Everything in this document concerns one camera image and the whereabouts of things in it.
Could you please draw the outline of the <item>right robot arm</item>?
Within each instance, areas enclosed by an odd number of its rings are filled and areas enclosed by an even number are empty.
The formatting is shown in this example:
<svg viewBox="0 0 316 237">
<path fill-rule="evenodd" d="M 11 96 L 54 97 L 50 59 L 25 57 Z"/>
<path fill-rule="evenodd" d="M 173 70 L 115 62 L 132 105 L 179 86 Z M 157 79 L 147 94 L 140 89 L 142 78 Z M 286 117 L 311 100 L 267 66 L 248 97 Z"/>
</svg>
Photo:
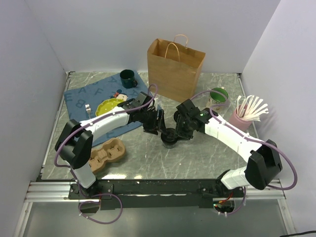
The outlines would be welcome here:
<svg viewBox="0 0 316 237">
<path fill-rule="evenodd" d="M 175 136 L 190 140 L 198 131 L 216 138 L 235 151 L 246 162 L 246 166 L 229 169 L 217 178 L 216 192 L 227 197 L 233 189 L 253 186 L 258 190 L 266 186 L 282 171 L 276 144 L 256 139 L 226 122 L 217 112 L 205 108 L 200 110 L 190 99 L 176 107 Z"/>
</svg>

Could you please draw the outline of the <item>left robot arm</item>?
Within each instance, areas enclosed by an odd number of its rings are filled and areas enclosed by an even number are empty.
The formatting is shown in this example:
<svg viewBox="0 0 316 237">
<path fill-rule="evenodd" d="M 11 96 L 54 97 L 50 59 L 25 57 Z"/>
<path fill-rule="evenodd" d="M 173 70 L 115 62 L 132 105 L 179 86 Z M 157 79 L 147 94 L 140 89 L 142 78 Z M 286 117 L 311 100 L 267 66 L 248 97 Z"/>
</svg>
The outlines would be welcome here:
<svg viewBox="0 0 316 237">
<path fill-rule="evenodd" d="M 67 163 L 65 167 L 70 169 L 81 186 L 81 194 L 93 198 L 98 192 L 96 177 L 88 162 L 93 142 L 116 128 L 134 122 L 141 123 L 144 132 L 164 133 L 163 115 L 163 109 L 155 104 L 154 98 L 140 92 L 137 98 L 119 103 L 103 115 L 81 122 L 68 121 L 55 145 L 56 156 Z"/>
</svg>

